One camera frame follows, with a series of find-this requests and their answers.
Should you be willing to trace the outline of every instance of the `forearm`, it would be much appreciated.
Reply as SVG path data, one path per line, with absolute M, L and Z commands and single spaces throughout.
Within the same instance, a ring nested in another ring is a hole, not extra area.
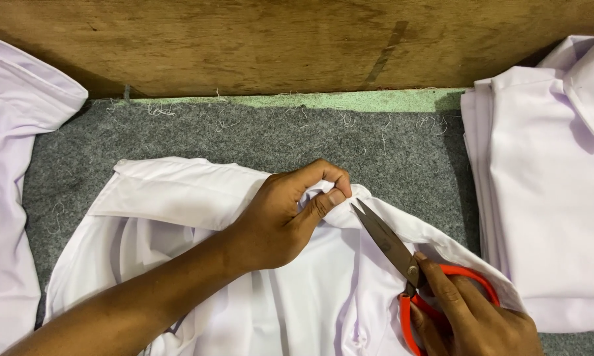
M 220 288 L 244 274 L 219 232 L 190 251 L 66 311 L 5 356 L 135 356 Z

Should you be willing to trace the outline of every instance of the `white fabric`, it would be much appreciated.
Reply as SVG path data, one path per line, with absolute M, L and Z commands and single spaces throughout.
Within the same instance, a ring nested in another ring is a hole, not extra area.
M 484 258 L 539 331 L 594 331 L 594 37 L 475 82 L 461 110 Z
M 86 97 L 63 73 L 0 41 L 0 353 L 33 330 L 40 301 L 20 206 L 34 137 L 57 129 Z
M 51 275 L 46 321 L 194 247 L 233 222 L 269 174 L 204 159 L 121 160 Z M 333 184 L 319 182 L 300 207 Z M 145 354 L 410 355 L 396 296 L 405 280 L 356 218 L 360 198 L 415 251 L 476 269 L 504 306 L 523 311 L 499 271 L 433 226 L 352 185 L 288 265 L 246 274 L 188 314 Z

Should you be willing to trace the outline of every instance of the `green edge strip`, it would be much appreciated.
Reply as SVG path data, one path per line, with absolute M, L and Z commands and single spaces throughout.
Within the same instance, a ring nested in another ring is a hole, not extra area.
M 407 89 L 352 93 L 288 93 L 269 96 L 212 96 L 195 98 L 134 99 L 136 103 L 234 103 L 256 108 L 300 106 L 363 112 L 434 112 L 460 108 L 465 88 Z

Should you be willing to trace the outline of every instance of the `red scissor handle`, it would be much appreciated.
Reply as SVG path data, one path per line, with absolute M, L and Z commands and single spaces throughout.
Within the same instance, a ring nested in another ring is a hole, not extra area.
M 497 292 L 495 291 L 494 287 L 491 283 L 485 279 L 478 271 L 472 270 L 467 267 L 460 267 L 460 266 L 451 266 L 451 265 L 440 265 L 442 272 L 447 276 L 451 275 L 459 275 L 465 276 L 477 281 L 485 290 L 489 296 L 490 302 L 496 306 L 499 306 L 499 297 L 497 296 Z M 411 303 L 416 304 L 418 308 L 425 312 L 432 320 L 435 321 L 438 328 L 451 328 L 451 324 L 449 320 L 446 319 L 446 316 L 433 309 L 427 302 L 425 302 L 418 293 L 416 293 L 412 298 L 409 296 L 400 295 L 398 297 L 400 301 L 400 327 L 403 331 L 403 337 L 409 349 L 416 355 L 416 356 L 427 356 L 425 350 L 420 349 L 418 344 L 416 344 L 415 340 L 413 339 L 412 334 L 412 325 L 411 325 L 411 315 L 410 315 L 410 308 Z

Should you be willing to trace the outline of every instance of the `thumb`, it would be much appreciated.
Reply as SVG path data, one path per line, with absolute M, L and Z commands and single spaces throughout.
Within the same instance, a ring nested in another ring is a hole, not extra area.
M 448 356 L 446 343 L 435 327 L 435 323 L 416 304 L 410 303 L 410 318 L 413 327 L 427 350 L 428 356 Z
M 337 188 L 327 193 L 319 193 L 293 218 L 293 222 L 305 229 L 314 230 L 321 219 L 345 199 L 343 192 Z

